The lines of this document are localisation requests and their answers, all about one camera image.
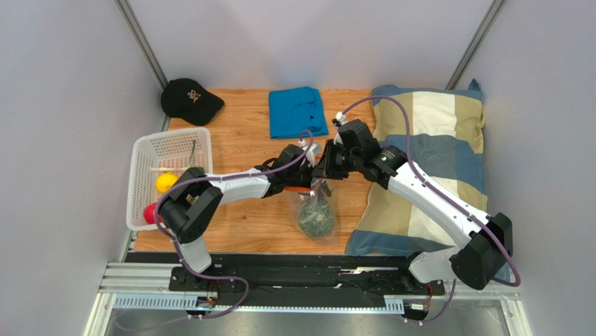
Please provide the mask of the clear zip top bag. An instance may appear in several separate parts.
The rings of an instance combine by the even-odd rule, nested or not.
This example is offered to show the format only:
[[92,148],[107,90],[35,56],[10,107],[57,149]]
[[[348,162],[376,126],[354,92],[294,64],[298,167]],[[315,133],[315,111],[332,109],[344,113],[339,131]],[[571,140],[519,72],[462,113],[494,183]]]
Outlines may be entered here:
[[337,216],[335,192],[328,180],[315,183],[313,189],[288,187],[295,211],[297,229],[311,241],[319,244],[335,239]]

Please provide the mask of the green fake scallion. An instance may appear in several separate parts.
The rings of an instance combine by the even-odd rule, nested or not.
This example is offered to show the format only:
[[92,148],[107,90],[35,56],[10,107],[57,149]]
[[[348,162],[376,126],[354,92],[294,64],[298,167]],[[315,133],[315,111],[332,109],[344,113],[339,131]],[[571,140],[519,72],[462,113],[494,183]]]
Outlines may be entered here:
[[201,167],[208,169],[210,167],[209,154],[206,154],[204,147],[197,139],[183,137],[174,139],[172,136],[151,140],[157,157],[153,160],[149,170],[152,172],[180,175],[191,167]]

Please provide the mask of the yellow fake pear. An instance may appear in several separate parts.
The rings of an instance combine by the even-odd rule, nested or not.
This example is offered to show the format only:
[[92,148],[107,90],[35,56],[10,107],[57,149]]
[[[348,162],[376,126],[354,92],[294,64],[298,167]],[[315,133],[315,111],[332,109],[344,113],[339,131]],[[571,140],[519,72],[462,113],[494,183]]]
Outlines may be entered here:
[[165,172],[156,178],[155,189],[158,193],[164,194],[177,182],[177,180],[177,175],[172,172]]

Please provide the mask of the red fake apple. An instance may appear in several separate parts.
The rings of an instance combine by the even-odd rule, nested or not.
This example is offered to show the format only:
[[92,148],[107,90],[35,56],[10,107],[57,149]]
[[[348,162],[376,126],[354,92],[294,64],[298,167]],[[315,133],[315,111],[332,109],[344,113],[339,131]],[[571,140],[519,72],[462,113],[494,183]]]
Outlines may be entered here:
[[143,210],[143,219],[148,225],[155,225],[156,223],[162,222],[161,216],[157,216],[157,220],[155,220],[156,206],[157,206],[157,203],[154,202],[154,203],[146,206],[145,209]]

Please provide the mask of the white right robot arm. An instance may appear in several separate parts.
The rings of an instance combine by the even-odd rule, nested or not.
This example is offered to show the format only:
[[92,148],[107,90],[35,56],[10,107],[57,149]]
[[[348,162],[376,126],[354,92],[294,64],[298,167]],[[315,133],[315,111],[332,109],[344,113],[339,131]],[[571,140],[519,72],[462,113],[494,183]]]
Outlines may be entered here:
[[410,201],[437,223],[455,246],[416,253],[408,271],[420,283],[458,279],[483,290],[512,264],[513,225],[503,213],[494,216],[462,201],[438,185],[395,146],[381,147],[361,120],[334,120],[335,140],[326,142],[313,177],[333,180],[359,172],[366,180]]

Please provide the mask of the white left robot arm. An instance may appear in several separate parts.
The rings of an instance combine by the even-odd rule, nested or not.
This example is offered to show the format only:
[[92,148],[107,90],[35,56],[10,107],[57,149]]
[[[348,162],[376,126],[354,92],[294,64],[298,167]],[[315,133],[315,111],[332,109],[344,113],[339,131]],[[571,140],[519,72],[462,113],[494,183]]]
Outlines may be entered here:
[[156,203],[155,223],[173,241],[184,267],[201,275],[212,263],[204,233],[218,207],[292,188],[309,190],[321,152],[318,144],[289,145],[271,163],[235,174],[204,174],[189,168]]

